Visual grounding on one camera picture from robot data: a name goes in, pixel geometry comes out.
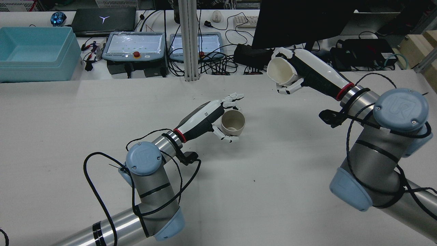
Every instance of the laptop logo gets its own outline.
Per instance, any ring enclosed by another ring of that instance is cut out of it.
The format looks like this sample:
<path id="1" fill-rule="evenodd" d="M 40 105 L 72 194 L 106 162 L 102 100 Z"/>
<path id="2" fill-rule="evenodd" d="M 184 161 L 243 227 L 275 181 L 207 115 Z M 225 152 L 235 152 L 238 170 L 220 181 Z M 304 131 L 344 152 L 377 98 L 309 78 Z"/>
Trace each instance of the laptop logo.
<path id="1" fill-rule="evenodd" d="M 103 24 L 103 23 L 105 23 L 105 19 L 108 18 L 109 16 L 107 16 L 107 17 L 101 17 L 101 16 L 99 16 L 99 17 L 103 19 L 103 21 L 102 21 L 102 24 Z"/>

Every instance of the keyboard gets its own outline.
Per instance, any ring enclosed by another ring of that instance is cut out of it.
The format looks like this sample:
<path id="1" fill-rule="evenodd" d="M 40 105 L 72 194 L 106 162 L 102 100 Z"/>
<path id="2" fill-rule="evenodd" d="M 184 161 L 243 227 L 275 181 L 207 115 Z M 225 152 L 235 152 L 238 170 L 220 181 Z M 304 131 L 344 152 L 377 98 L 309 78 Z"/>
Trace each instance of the keyboard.
<path id="1" fill-rule="evenodd" d="M 234 27 L 238 28 L 255 28 L 257 27 L 258 16 L 234 16 Z"/>

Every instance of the white table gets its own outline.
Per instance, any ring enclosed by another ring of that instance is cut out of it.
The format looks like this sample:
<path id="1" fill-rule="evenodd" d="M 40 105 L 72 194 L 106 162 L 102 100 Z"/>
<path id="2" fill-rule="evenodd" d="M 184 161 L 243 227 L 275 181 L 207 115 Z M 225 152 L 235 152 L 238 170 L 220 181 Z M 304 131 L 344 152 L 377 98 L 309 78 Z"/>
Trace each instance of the white table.
<path id="1" fill-rule="evenodd" d="M 437 95 L 424 78 L 412 70 L 381 73 L 398 87 L 429 92 L 435 129 Z M 352 81 L 362 75 L 345 73 Z M 379 94 L 392 88 L 377 76 L 361 85 Z M 105 219 L 83 176 L 89 153 L 124 161 L 129 140 L 175 127 L 200 104 L 235 91 L 246 96 L 239 103 L 246 116 L 240 141 L 208 133 L 184 145 L 203 161 L 182 195 L 185 229 L 138 246 L 434 245 L 378 209 L 358 212 L 330 193 L 348 124 L 331 129 L 318 113 L 339 110 L 338 103 L 310 88 L 280 95 L 265 75 L 0 84 L 0 227 L 10 245 L 49 245 Z M 356 125 L 352 141 L 360 131 Z M 400 161 L 407 178 L 437 187 L 436 147 L 434 138 Z M 116 214 L 130 206 L 131 190 L 108 163 L 92 158 L 89 172 Z M 165 168 L 177 190 L 175 166 Z M 181 168 L 187 181 L 195 166 Z"/>
<path id="2" fill-rule="evenodd" d="M 200 10 L 198 10 L 198 16 L 200 16 L 200 27 L 201 32 L 220 32 L 222 35 L 223 45 L 229 44 L 229 42 L 226 40 L 225 37 L 225 31 L 217 30 L 214 28 L 209 28 L 203 25 L 205 20 L 211 21 L 211 14 L 214 10 L 202 10 L 200 15 Z M 229 16 L 238 14 L 240 12 L 243 12 L 246 16 L 250 15 L 258 15 L 259 10 L 221 10 L 223 14 L 222 22 L 220 23 L 214 23 L 212 22 L 213 26 L 219 29 L 226 28 L 226 19 Z M 29 26 L 30 24 L 34 24 L 38 27 L 43 26 L 52 26 L 50 24 L 50 16 L 54 12 L 2 12 L 0 14 L 0 27 L 3 26 Z M 64 12 L 67 16 L 67 19 L 65 21 L 65 25 L 69 25 L 72 23 L 74 19 L 74 15 L 76 14 L 75 11 L 65 11 Z M 144 13 L 144 11 L 137 11 L 136 20 L 139 20 L 140 14 Z M 145 16 L 152 13 L 152 11 L 146 11 L 144 14 Z M 156 32 L 164 32 L 164 12 L 159 11 L 155 14 L 153 14 L 146 22 L 146 24 L 152 28 L 152 30 Z M 179 26 L 176 22 L 174 22 L 173 19 L 173 11 L 166 11 L 166 25 L 167 25 L 167 42 L 168 45 L 170 45 L 170 34 L 173 34 L 176 32 L 177 27 Z M 234 29 L 233 24 L 233 18 L 229 18 L 229 26 L 228 29 Z M 252 35 L 255 33 L 254 28 L 238 28 L 237 30 L 246 31 L 251 33 Z M 243 36 L 247 38 L 247 44 L 252 44 L 253 38 L 247 34 L 247 33 L 241 33 Z M 236 32 L 228 32 L 227 36 L 229 38 L 229 41 L 232 43 L 244 43 L 246 40 L 241 37 Z M 346 35 L 346 36 L 337 36 L 331 39 L 325 39 L 319 42 L 322 51 L 328 52 L 329 49 L 333 46 L 335 46 L 335 43 L 338 39 L 356 39 L 358 38 L 357 35 Z M 361 38 L 374 38 L 372 35 L 366 35 L 362 34 Z M 85 43 L 87 38 L 78 38 L 79 46 L 82 46 L 82 44 Z M 104 38 L 93 38 L 87 44 L 90 44 L 93 41 L 97 41 L 99 43 L 100 41 L 104 40 Z M 224 51 L 226 54 L 233 54 L 236 46 L 226 46 L 224 47 Z M 84 51 L 81 54 L 81 57 L 84 57 L 88 51 Z M 178 63 L 178 65 L 183 69 L 183 64 Z M 71 80 L 94 80 L 94 79 L 126 79 L 127 76 L 125 73 L 123 74 L 114 74 L 111 75 L 108 72 L 108 69 L 106 67 L 106 62 L 104 60 L 94 63 L 93 64 L 94 69 L 92 71 L 85 71 L 85 65 L 78 62 L 75 72 L 71 78 Z M 238 71 L 235 73 L 235 75 L 242 75 L 244 72 L 246 66 L 240 65 L 238 68 Z M 145 78 L 143 71 L 134 71 L 132 73 L 132 78 Z"/>

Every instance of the blue joint cap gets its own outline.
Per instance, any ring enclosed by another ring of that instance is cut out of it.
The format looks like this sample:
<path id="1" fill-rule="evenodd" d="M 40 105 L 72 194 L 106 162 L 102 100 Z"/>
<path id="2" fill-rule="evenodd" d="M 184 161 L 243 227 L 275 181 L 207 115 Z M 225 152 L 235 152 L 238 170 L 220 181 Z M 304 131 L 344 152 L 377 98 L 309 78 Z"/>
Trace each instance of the blue joint cap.
<path id="1" fill-rule="evenodd" d="M 127 172 L 122 171 L 121 169 L 118 169 L 118 173 L 128 182 L 128 184 L 132 187 L 132 180 L 131 177 Z"/>
<path id="2" fill-rule="evenodd" d="M 428 129 L 426 127 L 422 127 L 420 131 L 417 133 L 418 135 L 423 135 L 427 133 Z M 433 138 L 434 134 L 431 133 L 426 138 L 415 138 L 412 143 L 408 146 L 407 150 L 403 154 L 402 157 L 406 158 L 411 156 L 414 152 L 420 149 L 424 144 L 426 144 L 431 138 Z"/>
<path id="3" fill-rule="evenodd" d="M 185 226 L 184 216 L 182 214 L 182 210 L 179 207 L 177 212 L 173 215 L 173 217 L 167 222 L 167 224 L 157 232 L 154 237 L 157 241 L 164 241 L 168 238 L 176 235 Z"/>
<path id="4" fill-rule="evenodd" d="M 337 168 L 329 189 L 338 198 L 361 212 L 367 211 L 373 205 L 366 190 L 343 168 Z"/>
<path id="5" fill-rule="evenodd" d="M 382 127 L 399 132 L 420 129 L 428 119 L 428 102 L 417 91 L 398 88 L 385 92 L 373 107 L 373 116 Z"/>
<path id="6" fill-rule="evenodd" d="M 161 166 L 160 149 L 150 142 L 140 142 L 132 146 L 126 156 L 126 166 L 131 173 L 139 176 L 150 175 Z"/>

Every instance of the computer mouse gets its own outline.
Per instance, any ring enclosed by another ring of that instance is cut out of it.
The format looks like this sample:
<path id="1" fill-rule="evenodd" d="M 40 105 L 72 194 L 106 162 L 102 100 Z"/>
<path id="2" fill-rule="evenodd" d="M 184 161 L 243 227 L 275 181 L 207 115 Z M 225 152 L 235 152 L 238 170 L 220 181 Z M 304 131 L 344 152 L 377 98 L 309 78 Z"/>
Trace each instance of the computer mouse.
<path id="1" fill-rule="evenodd" d="M 62 23 L 64 23 L 65 19 L 67 19 L 67 16 L 63 12 L 56 12 L 52 14 L 50 23 L 53 26 L 60 26 Z"/>
<path id="2" fill-rule="evenodd" d="M 218 10 L 215 10 L 214 12 L 212 12 L 211 20 L 213 22 L 217 22 L 217 23 L 221 22 L 222 21 L 222 13 Z"/>

